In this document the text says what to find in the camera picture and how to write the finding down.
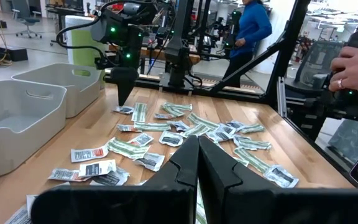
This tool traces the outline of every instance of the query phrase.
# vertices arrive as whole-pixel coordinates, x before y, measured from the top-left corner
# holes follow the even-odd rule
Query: white storage tub
[[[66,89],[0,81],[0,175],[17,168],[65,126]]]
[[[101,70],[93,67],[55,63],[14,75],[16,80],[63,86],[67,89],[67,118],[72,118],[99,96]]]

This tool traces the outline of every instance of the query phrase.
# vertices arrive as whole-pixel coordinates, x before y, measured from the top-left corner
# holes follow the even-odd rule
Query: wooden tabletop
[[[157,90],[134,88],[126,105],[135,102],[147,103],[148,123],[164,123],[154,118],[155,113],[165,113],[160,109],[164,102],[176,104],[193,104],[193,112],[215,123],[225,123],[232,119],[246,124],[260,123],[266,127],[261,133],[247,134],[254,140],[270,141],[269,151],[252,151],[266,163],[284,166],[292,175],[300,179],[297,187],[332,187],[352,188],[352,185],[315,151],[290,125],[287,124],[271,107],[255,103],[223,100],[207,96],[185,96]],[[63,182],[47,180],[54,168],[78,169],[80,163],[72,164],[70,149],[87,149],[99,147],[112,137],[128,141],[139,133],[122,133],[116,129],[117,124],[133,124],[131,115],[112,113],[118,105],[117,88],[107,84],[99,98],[77,117],[68,119],[67,125],[30,159],[10,174],[0,177],[0,223],[4,223],[21,206],[25,205],[25,196],[39,194],[42,191]],[[182,117],[186,124],[190,122]],[[165,155],[165,161],[175,147],[158,142],[161,132],[146,132],[153,136],[149,152]],[[232,141],[222,142],[222,147],[233,155],[235,145]],[[115,159],[116,164],[129,172],[131,176],[125,185],[138,184],[149,179],[154,172],[134,165],[131,159],[110,152],[106,159]]]

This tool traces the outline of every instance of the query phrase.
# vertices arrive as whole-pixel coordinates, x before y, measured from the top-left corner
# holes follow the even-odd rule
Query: woman
[[[272,34],[272,25],[261,0],[242,0],[246,5],[239,20],[239,32],[235,48],[230,53],[230,64],[223,78],[228,77],[237,69],[252,60],[256,42]],[[240,87],[239,74],[232,77],[227,86]]]

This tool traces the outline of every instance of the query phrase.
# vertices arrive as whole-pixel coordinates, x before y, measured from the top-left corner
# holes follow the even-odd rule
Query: chair
[[[12,0],[13,4],[13,19],[19,21],[20,23],[27,26],[27,30],[23,30],[16,33],[16,37],[27,33],[29,38],[32,38],[31,34],[39,36],[42,38],[42,35],[30,30],[29,26],[33,26],[35,23],[40,22],[40,19],[36,18],[36,15],[41,15],[41,12],[33,11],[34,17],[31,17],[30,8],[27,1],[24,0]]]
[[[331,73],[331,61],[342,48],[343,43],[316,41],[304,57],[295,79],[285,79],[285,88],[307,97],[320,95],[321,82]]]

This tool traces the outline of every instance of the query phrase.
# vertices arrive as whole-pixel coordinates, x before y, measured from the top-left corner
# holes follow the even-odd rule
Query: ring
[[[338,86],[339,86],[340,89],[343,89],[342,78],[340,80],[338,80]]]

